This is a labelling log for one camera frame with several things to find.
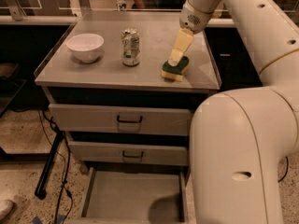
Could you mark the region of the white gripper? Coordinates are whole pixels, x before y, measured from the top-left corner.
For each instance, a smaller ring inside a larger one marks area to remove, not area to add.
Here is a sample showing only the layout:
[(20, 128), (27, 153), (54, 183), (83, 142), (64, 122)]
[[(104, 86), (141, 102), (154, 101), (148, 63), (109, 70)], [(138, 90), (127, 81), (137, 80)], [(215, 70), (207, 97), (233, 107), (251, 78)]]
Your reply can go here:
[(170, 53), (168, 63), (177, 66), (193, 41), (193, 33), (202, 32), (212, 17), (211, 13), (198, 11), (185, 3), (179, 15), (180, 29)]

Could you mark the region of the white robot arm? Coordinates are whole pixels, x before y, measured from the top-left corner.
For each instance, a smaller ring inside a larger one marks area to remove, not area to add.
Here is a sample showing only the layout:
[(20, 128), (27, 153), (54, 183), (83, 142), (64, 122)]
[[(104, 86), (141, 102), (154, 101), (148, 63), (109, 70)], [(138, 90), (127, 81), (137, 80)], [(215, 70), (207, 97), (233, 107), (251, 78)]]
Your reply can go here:
[(219, 2), (262, 82), (196, 109), (190, 165), (198, 224), (283, 224), (278, 164), (299, 148), (299, 29), (273, 0), (186, 0), (180, 24), (201, 32)]

